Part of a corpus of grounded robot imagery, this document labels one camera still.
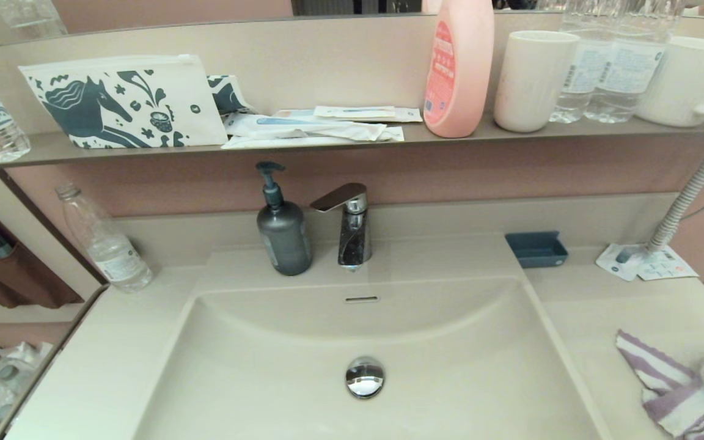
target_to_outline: faucet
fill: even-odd
[[[311,208],[320,212],[344,206],[339,239],[339,265],[355,272],[371,257],[369,201],[362,183],[347,183],[316,199]]]

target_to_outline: brown pocket organizer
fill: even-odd
[[[0,258],[0,305],[38,306],[58,309],[64,304],[83,303],[72,288],[34,256],[0,223],[0,234],[12,243],[12,252]]]

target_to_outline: white mug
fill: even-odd
[[[567,80],[579,39],[551,31],[509,34],[494,106],[494,120],[501,128],[528,133],[545,127]]]
[[[670,40],[635,114],[673,127],[704,122],[704,39]]]

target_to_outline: gray soap dispenser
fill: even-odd
[[[258,172],[265,178],[262,193],[266,203],[257,214],[257,228],[273,267],[284,275],[297,275],[311,266],[311,245],[303,212],[295,203],[284,200],[282,189],[273,181],[273,172],[285,169],[276,162],[257,164]]]

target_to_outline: striped towel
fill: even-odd
[[[704,440],[704,362],[699,373],[618,331],[615,346],[645,385],[643,407],[676,438]]]

